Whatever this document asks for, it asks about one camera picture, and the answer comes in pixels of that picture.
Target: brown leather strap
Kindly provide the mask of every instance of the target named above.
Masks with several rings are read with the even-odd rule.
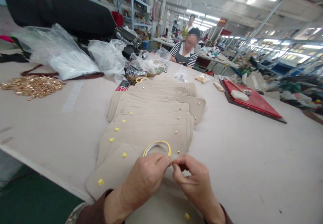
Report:
[[[32,71],[34,71],[37,68],[40,68],[42,66],[42,64],[39,64],[35,67],[33,67],[31,70],[27,70],[22,72],[20,75],[21,76],[30,76],[30,75],[38,75],[38,76],[48,76],[48,77],[53,77],[53,78],[57,78],[55,76],[58,76],[59,74],[56,73],[31,73]],[[80,79],[94,79],[94,78],[100,78],[104,76],[104,73],[95,73],[95,74],[88,74],[85,76],[80,76],[80,77],[76,77],[76,78],[72,78],[72,79],[68,79],[68,80],[80,80]]]

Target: dark hair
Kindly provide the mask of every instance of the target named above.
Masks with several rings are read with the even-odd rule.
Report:
[[[201,35],[201,31],[199,28],[192,28],[189,32],[189,35],[196,35],[198,37],[198,39],[200,38]]]

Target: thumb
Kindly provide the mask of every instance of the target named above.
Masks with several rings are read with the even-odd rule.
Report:
[[[174,172],[173,172],[173,179],[174,179],[174,181],[178,185],[184,184],[186,182],[186,178],[183,175],[183,173],[181,171],[181,168],[176,163],[173,163],[173,169],[174,169]]]

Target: cutting mat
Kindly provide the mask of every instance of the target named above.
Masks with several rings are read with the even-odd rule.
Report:
[[[265,115],[267,117],[273,118],[275,120],[279,120],[283,123],[286,123],[286,121],[283,119],[283,117],[255,90],[248,88],[243,85],[239,85],[241,89],[247,89],[251,92],[248,92],[250,94],[248,101],[242,101],[239,99],[235,99],[231,96],[231,91],[236,90],[239,91],[235,86],[233,86],[229,81],[223,80],[221,81],[222,86],[226,89],[226,93],[228,94],[229,98],[228,101],[230,103],[234,103],[235,105],[239,105],[241,107],[244,107],[248,110],[252,110],[256,113]]]

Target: roll of tape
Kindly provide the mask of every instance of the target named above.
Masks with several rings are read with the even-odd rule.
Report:
[[[145,149],[144,151],[144,157],[147,156],[148,152],[154,147],[154,146],[157,146],[157,145],[166,145],[168,146],[168,156],[171,156],[172,154],[172,150],[171,150],[171,147],[170,145],[168,144],[168,142],[165,142],[165,141],[156,141],[156,142],[153,142],[151,144],[148,145],[148,147]]]

